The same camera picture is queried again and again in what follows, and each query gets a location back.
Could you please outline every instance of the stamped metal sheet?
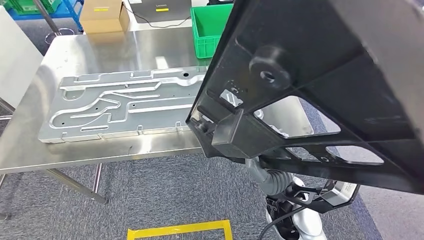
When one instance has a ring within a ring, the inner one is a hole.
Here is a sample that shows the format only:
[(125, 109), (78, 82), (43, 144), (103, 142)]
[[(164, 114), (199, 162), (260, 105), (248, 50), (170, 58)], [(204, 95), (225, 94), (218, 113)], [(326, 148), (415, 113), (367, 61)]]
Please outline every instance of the stamped metal sheet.
[(41, 126), (44, 143), (189, 131), (206, 66), (64, 77)]

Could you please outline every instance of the cardboard box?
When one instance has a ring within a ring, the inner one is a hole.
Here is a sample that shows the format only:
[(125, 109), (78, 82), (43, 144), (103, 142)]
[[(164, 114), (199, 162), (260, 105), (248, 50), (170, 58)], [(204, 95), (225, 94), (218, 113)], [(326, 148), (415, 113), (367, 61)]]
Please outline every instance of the cardboard box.
[(126, 32), (130, 17), (122, 0), (85, 0), (79, 21), (90, 35)]

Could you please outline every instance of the floor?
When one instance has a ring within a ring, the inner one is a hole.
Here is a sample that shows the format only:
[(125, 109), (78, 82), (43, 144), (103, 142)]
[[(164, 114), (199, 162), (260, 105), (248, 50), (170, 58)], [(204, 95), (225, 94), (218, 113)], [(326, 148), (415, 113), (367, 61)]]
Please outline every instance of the floor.
[[(67, 19), (59, 27), (74, 28)], [(50, 32), (42, 20), (19, 26), (42, 54)], [(315, 132), (327, 127), (306, 108)], [(0, 121), (0, 134), (7, 122)], [(90, 187), (95, 166), (61, 169)], [(321, 179), (300, 176), (308, 185)], [(0, 189), (0, 240), (123, 240), (127, 229), (229, 219), (236, 240), (255, 240), (266, 224), (262, 192), (243, 165), (201, 154), (108, 163), (103, 166), (100, 205), (42, 172), (10, 174)], [(329, 240), (421, 239), (423, 196), (362, 187), (352, 205), (322, 215)], [(223, 239), (220, 230), (150, 239)], [(269, 233), (265, 239), (275, 239)]]

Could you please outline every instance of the black cable on table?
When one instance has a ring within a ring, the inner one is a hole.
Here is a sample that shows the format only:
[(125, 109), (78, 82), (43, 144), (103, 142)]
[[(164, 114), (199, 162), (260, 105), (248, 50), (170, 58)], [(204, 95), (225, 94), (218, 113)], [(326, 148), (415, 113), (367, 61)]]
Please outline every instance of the black cable on table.
[(146, 23), (147, 23), (150, 27), (152, 27), (152, 28), (158, 28), (158, 29), (166, 29), (166, 28), (169, 28), (169, 27), (178, 27), (178, 26), (180, 26), (181, 24), (183, 24), (185, 21), (187, 21), (188, 19), (190, 19), (190, 18), (191, 18), (191, 16), (189, 16), (189, 17), (187, 17), (186, 19), (184, 19), (182, 22), (180, 22), (180, 23), (178, 23), (178, 24), (172, 24), (172, 25), (168, 25), (168, 26), (153, 26), (152, 24), (150, 24), (150, 22), (149, 22), (147, 19), (145, 19), (144, 17), (139, 16), (139, 15), (137, 15), (136, 13), (134, 13), (133, 11), (129, 10), (129, 9), (127, 8), (127, 6), (125, 6), (125, 4), (123, 5), (123, 7), (124, 7), (125, 9), (127, 9), (127, 10), (128, 10), (128, 12), (130, 12), (130, 13), (134, 14), (134, 16), (136, 16), (137, 18), (141, 18), (141, 19), (143, 19), (144, 21), (146, 21)]

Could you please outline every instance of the gray carpet floor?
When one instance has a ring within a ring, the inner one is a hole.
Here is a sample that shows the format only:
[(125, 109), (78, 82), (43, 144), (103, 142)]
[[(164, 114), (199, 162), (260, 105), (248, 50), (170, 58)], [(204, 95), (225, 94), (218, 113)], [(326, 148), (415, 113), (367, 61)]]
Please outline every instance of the gray carpet floor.
[[(55, 22), (75, 29), (70, 20)], [(47, 25), (41, 20), (18, 24), (45, 54)], [(314, 131), (325, 131), (318, 113), (304, 107)], [(0, 121), (0, 133), (6, 124)], [(93, 184), (94, 165), (61, 170), (88, 187)], [(322, 183), (318, 178), (300, 178), (309, 186)], [(224, 158), (194, 154), (107, 163), (99, 193), (109, 199), (107, 205), (42, 172), (10, 174), (0, 189), (0, 212), (11, 213), (12, 219), (0, 221), (0, 239), (123, 240), (128, 228), (229, 219), (235, 240), (255, 240), (266, 225), (263, 193), (243, 165)], [(361, 196), (350, 206), (323, 214), (322, 221), (329, 240), (382, 239)], [(222, 230), (213, 230), (151, 239), (224, 238)], [(270, 231), (265, 239), (275, 237)]]

